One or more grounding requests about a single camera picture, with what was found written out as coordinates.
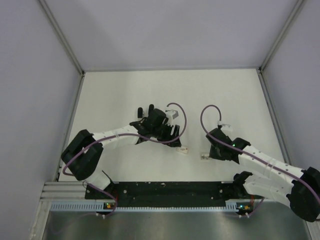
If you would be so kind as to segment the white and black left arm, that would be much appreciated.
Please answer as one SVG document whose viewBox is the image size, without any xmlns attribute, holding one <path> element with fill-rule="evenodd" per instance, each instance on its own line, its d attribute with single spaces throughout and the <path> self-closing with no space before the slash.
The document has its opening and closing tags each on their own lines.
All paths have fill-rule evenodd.
<svg viewBox="0 0 320 240">
<path fill-rule="evenodd" d="M 143 116 L 143 109 L 138 108 L 138 120 L 110 131 L 90 133 L 83 129 L 78 132 L 61 159 L 77 181 L 83 181 L 96 187 L 102 198 L 109 198 L 114 191 L 112 180 L 98 168 L 103 152 L 128 145 L 138 145 L 156 139 L 171 148 L 182 146 L 180 126 L 173 121 L 179 116 L 178 111 L 167 109 L 162 111 L 151 104 L 148 116 Z"/>
</svg>

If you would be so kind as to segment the grey and black stapler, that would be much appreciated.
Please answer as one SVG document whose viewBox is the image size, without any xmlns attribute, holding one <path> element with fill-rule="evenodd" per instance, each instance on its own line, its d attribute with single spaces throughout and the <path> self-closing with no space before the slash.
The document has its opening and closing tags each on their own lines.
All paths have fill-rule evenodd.
<svg viewBox="0 0 320 240">
<path fill-rule="evenodd" d="M 145 117 L 145 112 L 144 109 L 142 107 L 139 107 L 137 109 L 137 120 L 140 121 Z"/>
</svg>

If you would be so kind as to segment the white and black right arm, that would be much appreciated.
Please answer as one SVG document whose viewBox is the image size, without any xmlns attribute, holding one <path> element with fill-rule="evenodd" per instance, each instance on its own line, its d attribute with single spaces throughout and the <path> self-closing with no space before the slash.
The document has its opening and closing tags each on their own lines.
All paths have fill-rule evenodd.
<svg viewBox="0 0 320 240">
<path fill-rule="evenodd" d="M 281 162 L 256 149 L 250 142 L 231 140 L 220 127 L 206 134 L 212 158 L 232 161 L 244 167 L 233 178 L 233 192 L 239 198 L 257 195 L 289 207 L 307 222 L 320 220 L 320 172 Z"/>
</svg>

